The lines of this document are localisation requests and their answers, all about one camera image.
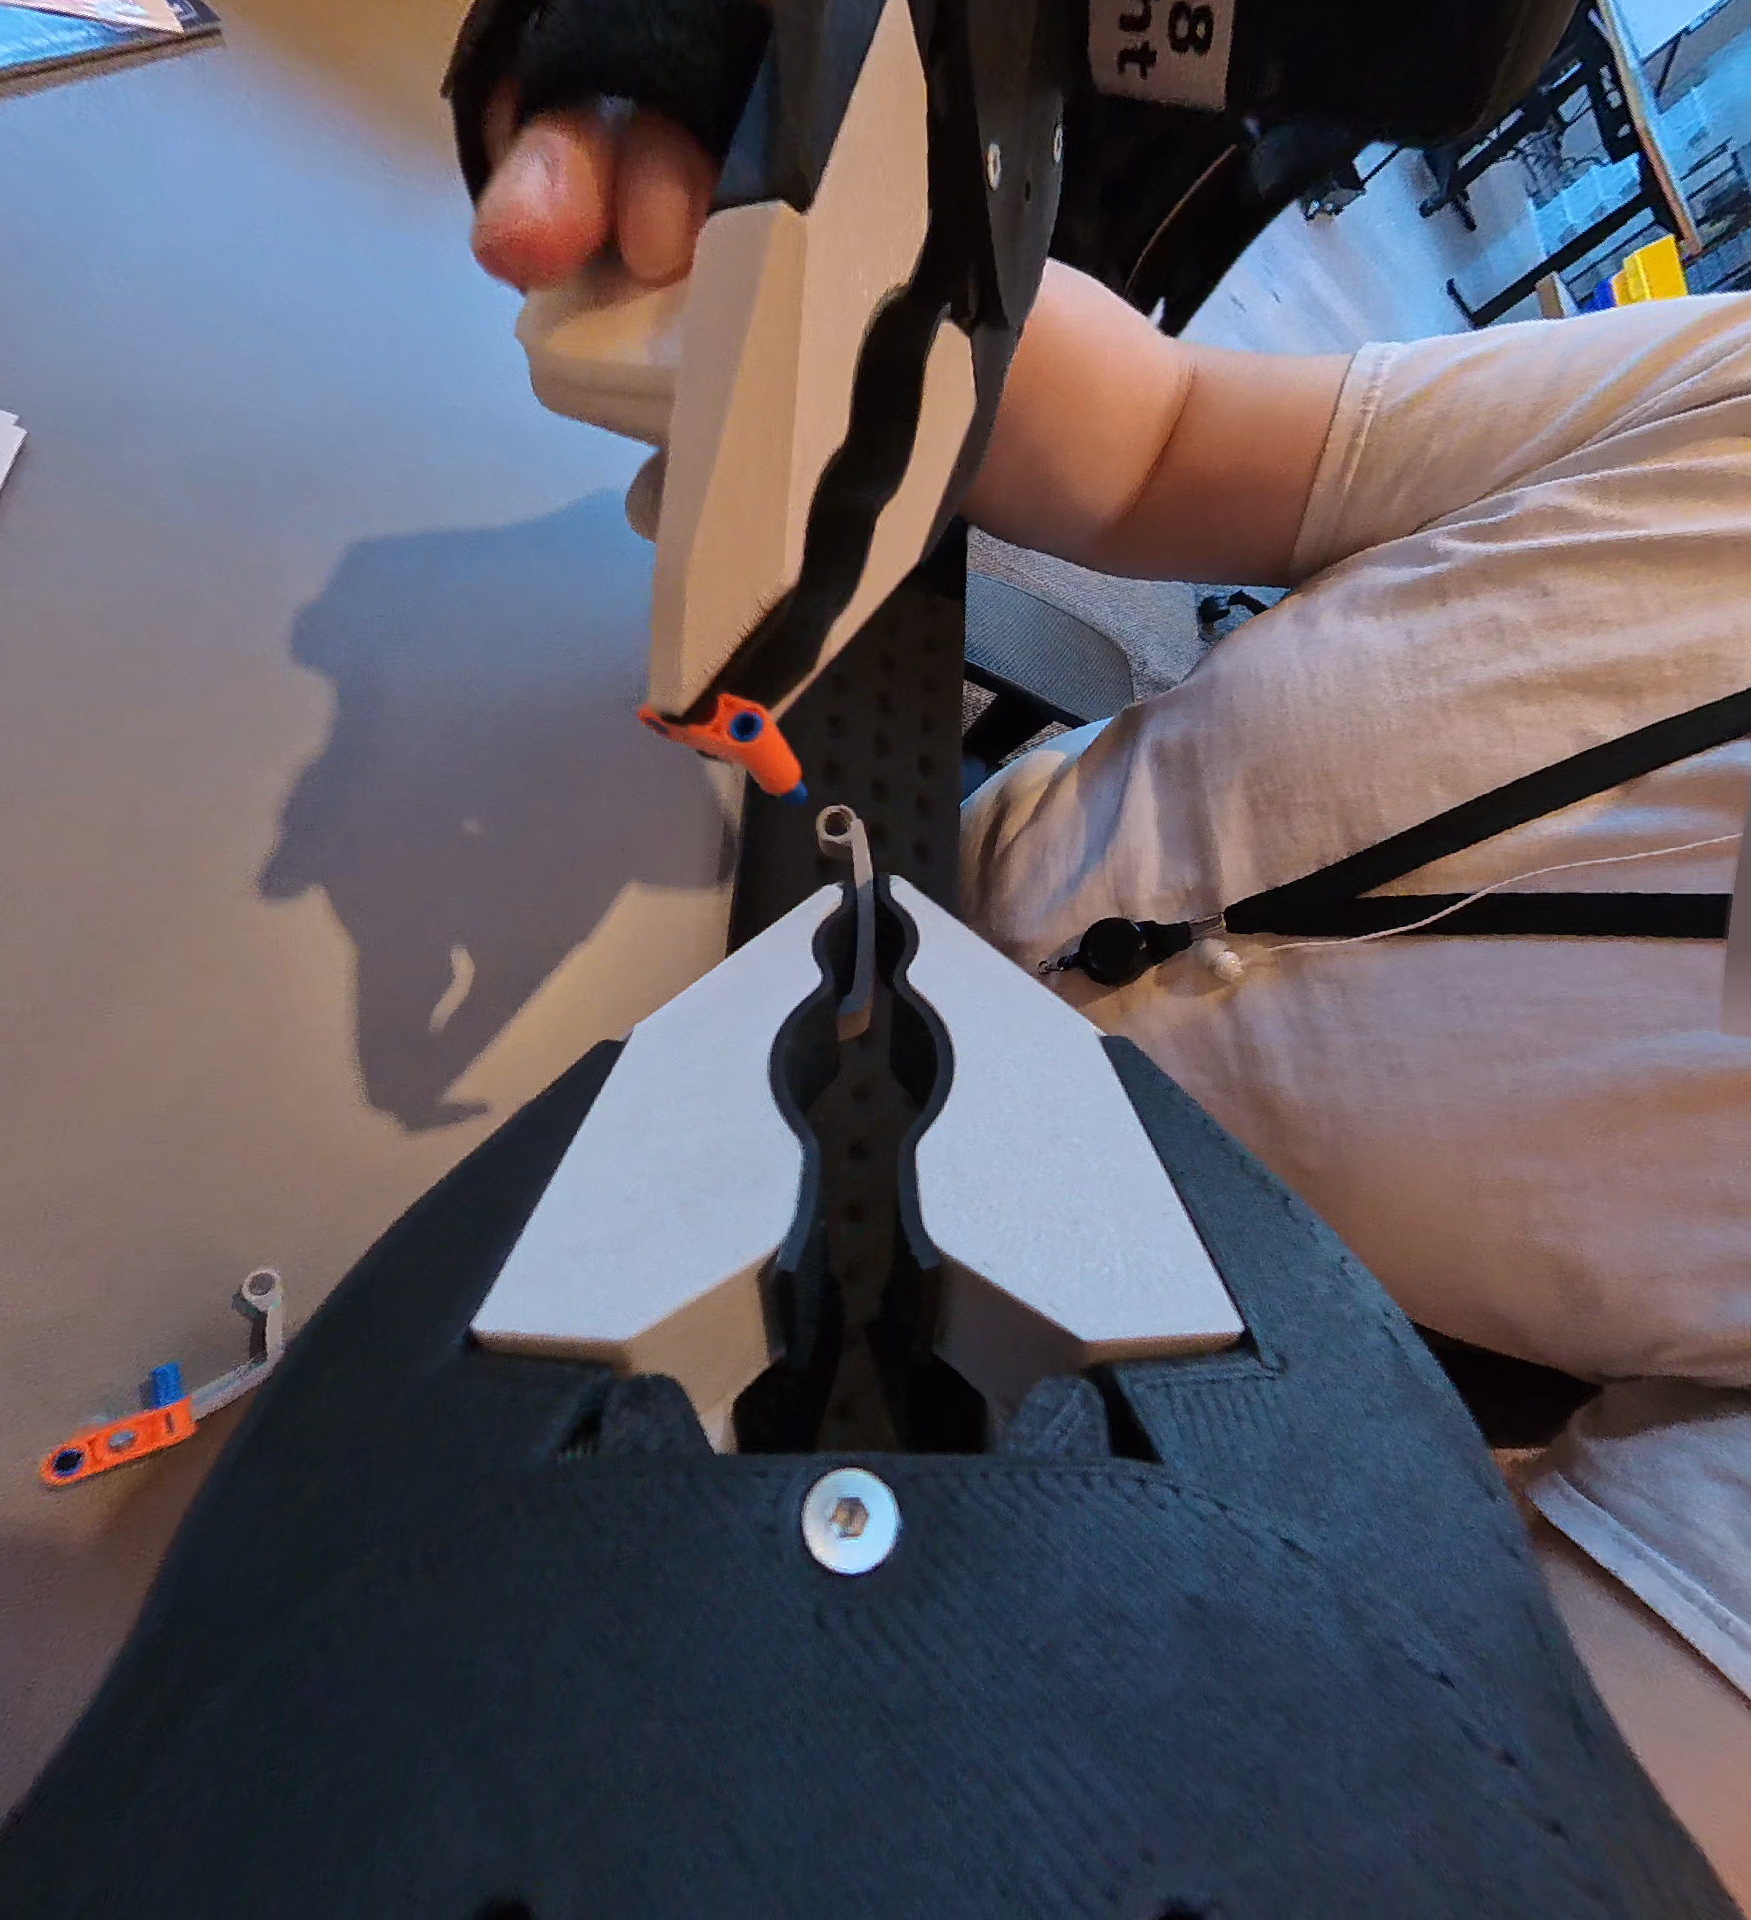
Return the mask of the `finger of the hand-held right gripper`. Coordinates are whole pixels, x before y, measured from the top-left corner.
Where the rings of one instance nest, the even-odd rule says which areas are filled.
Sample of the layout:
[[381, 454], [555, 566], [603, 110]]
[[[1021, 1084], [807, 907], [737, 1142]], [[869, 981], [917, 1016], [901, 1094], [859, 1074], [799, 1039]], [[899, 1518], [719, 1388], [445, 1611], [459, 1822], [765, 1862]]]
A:
[[869, 327], [925, 244], [925, 77], [887, 2], [807, 210], [701, 228], [655, 539], [649, 704], [689, 714], [797, 580]]
[[941, 323], [907, 450], [897, 412], [855, 426], [813, 501], [793, 591], [733, 659], [735, 696], [789, 706], [919, 564], [973, 412], [969, 337]]

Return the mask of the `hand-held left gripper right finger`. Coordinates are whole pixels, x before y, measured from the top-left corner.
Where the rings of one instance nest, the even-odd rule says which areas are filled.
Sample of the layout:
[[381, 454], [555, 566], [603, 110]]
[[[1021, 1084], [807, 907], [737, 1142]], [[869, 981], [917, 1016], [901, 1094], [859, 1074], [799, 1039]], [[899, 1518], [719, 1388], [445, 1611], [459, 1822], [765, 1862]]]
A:
[[909, 880], [877, 882], [909, 1110], [875, 1357], [903, 1449], [983, 1449], [1041, 1381], [1243, 1320], [1101, 1032]]

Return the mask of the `orange brick beam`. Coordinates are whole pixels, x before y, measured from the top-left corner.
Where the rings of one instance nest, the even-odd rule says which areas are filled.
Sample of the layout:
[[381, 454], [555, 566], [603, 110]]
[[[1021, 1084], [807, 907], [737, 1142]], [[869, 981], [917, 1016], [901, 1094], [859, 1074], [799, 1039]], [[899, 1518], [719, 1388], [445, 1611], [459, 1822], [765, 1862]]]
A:
[[671, 745], [741, 768], [773, 801], [799, 804], [807, 798], [799, 762], [761, 703], [717, 691], [685, 718], [667, 718], [645, 704], [639, 720]]

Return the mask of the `grey brick lever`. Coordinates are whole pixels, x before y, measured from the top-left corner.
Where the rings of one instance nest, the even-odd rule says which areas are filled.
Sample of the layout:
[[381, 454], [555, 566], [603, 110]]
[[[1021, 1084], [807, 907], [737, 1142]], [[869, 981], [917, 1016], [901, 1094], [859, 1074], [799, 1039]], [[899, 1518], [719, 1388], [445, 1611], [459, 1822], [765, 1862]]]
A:
[[837, 1005], [839, 1042], [859, 1040], [873, 1016], [877, 985], [875, 872], [867, 828], [847, 804], [825, 806], [815, 820], [815, 840], [823, 854], [849, 867], [853, 901], [853, 968]]

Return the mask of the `person's right forearm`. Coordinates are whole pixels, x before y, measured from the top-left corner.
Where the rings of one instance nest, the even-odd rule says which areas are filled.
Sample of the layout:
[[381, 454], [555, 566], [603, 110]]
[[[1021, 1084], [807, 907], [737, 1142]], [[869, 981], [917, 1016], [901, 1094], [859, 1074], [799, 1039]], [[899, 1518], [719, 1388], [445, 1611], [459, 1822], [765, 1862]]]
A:
[[1051, 260], [963, 517], [1095, 572], [1289, 586], [1349, 367], [1177, 343]]

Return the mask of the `grey desk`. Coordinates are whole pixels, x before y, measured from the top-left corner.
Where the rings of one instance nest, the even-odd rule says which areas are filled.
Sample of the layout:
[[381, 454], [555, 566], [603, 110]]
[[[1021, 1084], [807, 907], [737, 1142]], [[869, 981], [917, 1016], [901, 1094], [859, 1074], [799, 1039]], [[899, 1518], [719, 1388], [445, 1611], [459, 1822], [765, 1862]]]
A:
[[251, 1402], [51, 1442], [295, 1319], [711, 966], [737, 783], [645, 733], [639, 450], [469, 258], [461, 4], [217, 4], [0, 93], [0, 1820]]

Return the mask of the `person's right hand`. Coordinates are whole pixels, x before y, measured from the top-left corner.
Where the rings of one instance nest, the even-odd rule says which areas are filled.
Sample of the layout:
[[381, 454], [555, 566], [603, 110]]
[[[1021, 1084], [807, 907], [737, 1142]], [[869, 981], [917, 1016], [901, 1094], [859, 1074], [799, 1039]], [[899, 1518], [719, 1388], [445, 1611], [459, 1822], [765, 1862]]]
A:
[[523, 292], [605, 253], [683, 276], [769, 35], [751, 2], [477, 2], [449, 72], [479, 266]]

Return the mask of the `grey office chair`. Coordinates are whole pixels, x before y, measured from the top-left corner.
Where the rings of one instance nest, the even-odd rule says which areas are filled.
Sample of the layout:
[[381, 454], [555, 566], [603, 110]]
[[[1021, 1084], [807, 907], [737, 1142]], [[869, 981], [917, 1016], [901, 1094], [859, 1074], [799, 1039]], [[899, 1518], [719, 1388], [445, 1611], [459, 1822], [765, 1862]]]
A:
[[1117, 642], [1045, 596], [983, 572], [967, 576], [963, 681], [987, 694], [963, 720], [963, 765], [999, 768], [1045, 728], [1101, 722], [1133, 698]]

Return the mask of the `black perforated pad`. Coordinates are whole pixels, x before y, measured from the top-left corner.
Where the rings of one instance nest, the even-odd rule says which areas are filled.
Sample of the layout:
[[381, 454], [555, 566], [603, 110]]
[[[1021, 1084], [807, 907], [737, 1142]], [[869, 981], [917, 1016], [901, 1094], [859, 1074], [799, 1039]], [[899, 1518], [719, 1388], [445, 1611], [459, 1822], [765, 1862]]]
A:
[[[967, 526], [955, 523], [787, 714], [807, 803], [745, 793], [729, 948], [839, 874], [815, 845], [813, 822], [827, 804], [857, 814], [877, 872], [953, 905], [965, 586]], [[839, 1045], [839, 1066], [809, 1110], [841, 1308], [839, 1361], [817, 1433], [827, 1451], [901, 1445], [869, 1332], [893, 1250], [897, 1148], [915, 1110], [889, 1068], [887, 990], [877, 989], [867, 1032]]]

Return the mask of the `yellow storage bins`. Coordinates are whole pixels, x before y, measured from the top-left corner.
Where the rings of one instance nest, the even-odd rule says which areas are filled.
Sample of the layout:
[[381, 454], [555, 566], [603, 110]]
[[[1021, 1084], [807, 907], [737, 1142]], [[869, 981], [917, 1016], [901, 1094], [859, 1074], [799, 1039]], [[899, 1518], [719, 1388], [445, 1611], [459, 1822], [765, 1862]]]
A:
[[1629, 253], [1621, 269], [1601, 281], [1579, 310], [1601, 315], [1643, 302], [1685, 299], [1687, 292], [1681, 244], [1675, 236], [1659, 236]]

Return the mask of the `person's shirt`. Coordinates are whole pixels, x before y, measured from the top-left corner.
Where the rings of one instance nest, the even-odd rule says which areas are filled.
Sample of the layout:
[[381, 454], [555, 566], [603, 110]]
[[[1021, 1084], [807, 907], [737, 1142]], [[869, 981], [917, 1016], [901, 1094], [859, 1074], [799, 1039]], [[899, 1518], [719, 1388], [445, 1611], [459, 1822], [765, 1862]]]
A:
[[[1361, 348], [1293, 592], [967, 803], [1033, 968], [1209, 918], [1751, 691], [1751, 295]], [[1597, 1382], [1535, 1508], [1751, 1700], [1751, 1039], [1718, 942], [1465, 937], [1173, 963], [1083, 1006], [1419, 1325]]]

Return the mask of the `orange and grey brick assembly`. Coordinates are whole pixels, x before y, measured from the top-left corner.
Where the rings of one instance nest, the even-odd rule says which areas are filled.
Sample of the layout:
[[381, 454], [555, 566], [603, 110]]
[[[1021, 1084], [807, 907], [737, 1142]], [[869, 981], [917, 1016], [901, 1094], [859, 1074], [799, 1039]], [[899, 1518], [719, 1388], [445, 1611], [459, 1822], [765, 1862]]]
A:
[[39, 1484], [73, 1487], [167, 1452], [191, 1439], [201, 1420], [257, 1391], [285, 1351], [283, 1303], [283, 1279], [275, 1269], [249, 1273], [231, 1297], [233, 1311], [247, 1325], [247, 1357], [195, 1388], [187, 1387], [177, 1361], [151, 1367], [133, 1411], [77, 1429], [45, 1452], [37, 1469]]

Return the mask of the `blue magazine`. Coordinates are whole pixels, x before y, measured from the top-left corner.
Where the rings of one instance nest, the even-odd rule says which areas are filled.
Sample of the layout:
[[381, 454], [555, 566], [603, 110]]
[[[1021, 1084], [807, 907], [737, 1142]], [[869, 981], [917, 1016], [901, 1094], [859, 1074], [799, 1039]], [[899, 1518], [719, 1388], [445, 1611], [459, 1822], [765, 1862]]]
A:
[[0, 4], [0, 84], [165, 55], [219, 35], [209, 4]]

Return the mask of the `person's leg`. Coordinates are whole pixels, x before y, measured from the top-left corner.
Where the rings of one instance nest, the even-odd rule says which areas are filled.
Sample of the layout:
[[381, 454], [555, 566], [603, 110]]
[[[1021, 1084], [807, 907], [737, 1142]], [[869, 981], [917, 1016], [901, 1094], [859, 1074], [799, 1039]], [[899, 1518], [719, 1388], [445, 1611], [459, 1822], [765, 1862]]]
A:
[[1559, 1531], [1533, 1513], [1525, 1523], [1611, 1718], [1751, 1917], [1751, 1702]]

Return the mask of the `black frame table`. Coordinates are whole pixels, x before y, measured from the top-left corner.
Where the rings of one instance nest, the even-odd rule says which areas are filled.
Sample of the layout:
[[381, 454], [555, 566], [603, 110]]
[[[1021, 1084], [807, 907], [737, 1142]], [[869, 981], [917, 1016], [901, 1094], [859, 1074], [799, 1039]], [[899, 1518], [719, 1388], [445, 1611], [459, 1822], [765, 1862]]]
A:
[[1427, 152], [1433, 192], [1419, 212], [1433, 219], [1455, 210], [1463, 226], [1473, 228], [1469, 190], [1531, 144], [1561, 154], [1561, 134], [1579, 120], [1593, 128], [1599, 147], [1593, 179], [1607, 185], [1609, 195], [1601, 207], [1575, 207], [1573, 223], [1499, 292], [1473, 302], [1449, 282], [1447, 297], [1471, 329], [1507, 318], [1555, 281], [1571, 292], [1575, 278], [1587, 278], [1615, 248], [1643, 236], [1665, 238], [1679, 262], [1702, 253], [1679, 171], [1659, 137], [1647, 81], [1615, 8], [1575, 2], [1561, 12], [1563, 26], [1535, 77], [1517, 84], [1507, 104], [1489, 109], [1479, 131]]

